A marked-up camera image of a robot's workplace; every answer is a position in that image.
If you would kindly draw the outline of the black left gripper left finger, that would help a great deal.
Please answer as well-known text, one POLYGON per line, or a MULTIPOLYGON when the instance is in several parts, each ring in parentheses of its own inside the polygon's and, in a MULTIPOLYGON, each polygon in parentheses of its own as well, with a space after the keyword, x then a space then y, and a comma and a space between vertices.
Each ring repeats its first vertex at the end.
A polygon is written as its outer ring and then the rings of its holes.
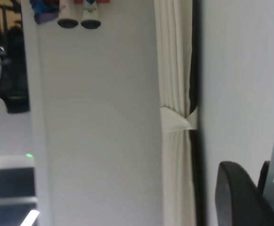
POLYGON ((238 163, 219 164, 215 191, 219 226, 274 226, 274 211, 238 163))

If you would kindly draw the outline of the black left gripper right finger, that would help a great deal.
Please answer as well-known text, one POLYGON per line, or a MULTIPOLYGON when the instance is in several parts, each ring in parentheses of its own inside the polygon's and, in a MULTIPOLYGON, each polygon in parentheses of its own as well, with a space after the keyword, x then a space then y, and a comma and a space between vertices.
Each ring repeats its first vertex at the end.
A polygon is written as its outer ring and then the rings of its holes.
POLYGON ((265 189, 266 177, 268 174, 269 164, 270 164, 270 161, 264 161, 263 166, 260 171, 257 189, 261 195, 263 195, 263 192, 265 189))

